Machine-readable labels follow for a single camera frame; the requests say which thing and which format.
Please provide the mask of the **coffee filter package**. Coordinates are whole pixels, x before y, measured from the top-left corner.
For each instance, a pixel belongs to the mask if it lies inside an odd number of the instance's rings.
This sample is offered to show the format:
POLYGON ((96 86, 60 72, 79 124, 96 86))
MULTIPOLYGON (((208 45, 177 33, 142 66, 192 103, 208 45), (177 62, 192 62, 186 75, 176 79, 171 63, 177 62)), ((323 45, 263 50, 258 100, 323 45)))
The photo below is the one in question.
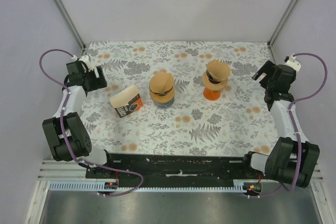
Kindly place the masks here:
POLYGON ((110 98, 110 103, 118 114, 119 118, 126 117, 143 107, 139 90, 131 85, 110 98))

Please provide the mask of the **brown paper coffee filter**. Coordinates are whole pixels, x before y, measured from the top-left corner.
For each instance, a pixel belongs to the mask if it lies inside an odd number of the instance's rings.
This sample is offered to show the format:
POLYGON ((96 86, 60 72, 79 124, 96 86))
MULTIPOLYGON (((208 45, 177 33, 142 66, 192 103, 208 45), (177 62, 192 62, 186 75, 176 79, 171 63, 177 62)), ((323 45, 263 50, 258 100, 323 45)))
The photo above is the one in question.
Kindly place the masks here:
POLYGON ((174 86, 174 78, 170 73, 158 72, 149 82, 149 88, 154 92, 163 92, 174 86))

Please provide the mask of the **orange glass carafe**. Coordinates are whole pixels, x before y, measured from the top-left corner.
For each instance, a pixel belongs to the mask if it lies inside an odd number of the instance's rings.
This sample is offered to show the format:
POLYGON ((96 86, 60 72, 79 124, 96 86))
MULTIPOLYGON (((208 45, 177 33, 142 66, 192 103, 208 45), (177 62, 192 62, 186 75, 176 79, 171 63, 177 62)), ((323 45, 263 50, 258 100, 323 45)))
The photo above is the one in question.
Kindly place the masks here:
POLYGON ((221 96, 221 91, 213 91, 211 89, 205 88, 203 91, 203 96, 210 101, 216 101, 221 96))

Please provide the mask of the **grey glass dripper cone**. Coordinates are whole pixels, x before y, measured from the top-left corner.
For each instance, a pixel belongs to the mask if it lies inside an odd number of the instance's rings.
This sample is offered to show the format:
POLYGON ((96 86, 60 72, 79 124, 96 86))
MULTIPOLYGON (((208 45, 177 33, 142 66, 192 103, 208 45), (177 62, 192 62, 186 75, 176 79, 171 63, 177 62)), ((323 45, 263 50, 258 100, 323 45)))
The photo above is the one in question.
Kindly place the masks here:
POLYGON ((174 87, 171 87, 169 90, 163 91, 163 92, 154 92, 151 89, 150 89, 150 91, 157 96, 163 97, 163 96, 166 96, 168 93, 170 93, 173 90, 173 88, 174 87))

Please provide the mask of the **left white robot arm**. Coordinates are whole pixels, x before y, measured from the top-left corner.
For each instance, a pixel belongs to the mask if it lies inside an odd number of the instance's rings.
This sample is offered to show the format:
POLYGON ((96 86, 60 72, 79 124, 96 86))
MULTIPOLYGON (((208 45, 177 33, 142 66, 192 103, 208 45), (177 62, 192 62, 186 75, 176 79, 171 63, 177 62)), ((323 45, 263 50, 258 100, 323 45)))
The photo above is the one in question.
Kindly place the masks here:
POLYGON ((115 174, 116 166, 108 161, 105 150, 92 145, 79 116, 88 93, 107 87, 102 68, 93 66, 89 59, 78 59, 66 67, 68 74, 61 83, 61 104, 52 118, 42 124, 51 154, 56 161, 78 160, 90 165, 98 164, 98 173, 110 178, 115 174))

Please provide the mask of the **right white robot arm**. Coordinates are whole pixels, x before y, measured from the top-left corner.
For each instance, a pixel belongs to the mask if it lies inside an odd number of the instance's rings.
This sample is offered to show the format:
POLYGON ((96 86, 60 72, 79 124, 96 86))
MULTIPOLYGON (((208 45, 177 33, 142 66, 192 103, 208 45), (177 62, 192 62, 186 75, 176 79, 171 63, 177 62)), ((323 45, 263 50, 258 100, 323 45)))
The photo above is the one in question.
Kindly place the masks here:
POLYGON ((283 65, 268 60, 252 77, 253 80, 262 78, 259 83, 265 89, 264 101, 279 139, 269 155, 257 152, 244 155, 240 172, 245 178, 254 178, 261 172, 266 178, 283 184, 305 188, 310 183, 320 149, 304 135, 297 121, 294 97, 289 93, 299 68, 300 63, 295 60, 283 65))

